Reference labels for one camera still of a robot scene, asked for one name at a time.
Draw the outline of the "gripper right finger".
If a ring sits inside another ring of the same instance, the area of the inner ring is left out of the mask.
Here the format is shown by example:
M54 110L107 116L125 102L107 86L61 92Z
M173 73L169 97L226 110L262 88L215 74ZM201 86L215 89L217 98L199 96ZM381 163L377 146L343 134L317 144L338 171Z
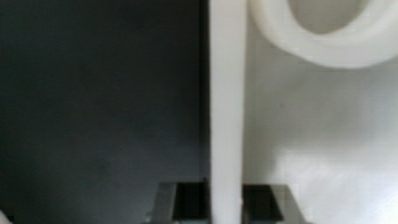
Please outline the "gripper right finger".
M244 185L242 224L311 224L287 185Z

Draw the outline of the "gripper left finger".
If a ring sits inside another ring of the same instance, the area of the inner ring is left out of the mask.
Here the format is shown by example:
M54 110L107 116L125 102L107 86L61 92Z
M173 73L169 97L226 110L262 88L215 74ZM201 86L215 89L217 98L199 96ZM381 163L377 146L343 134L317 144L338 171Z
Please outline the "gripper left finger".
M208 199L203 182L162 183L144 224L210 224Z

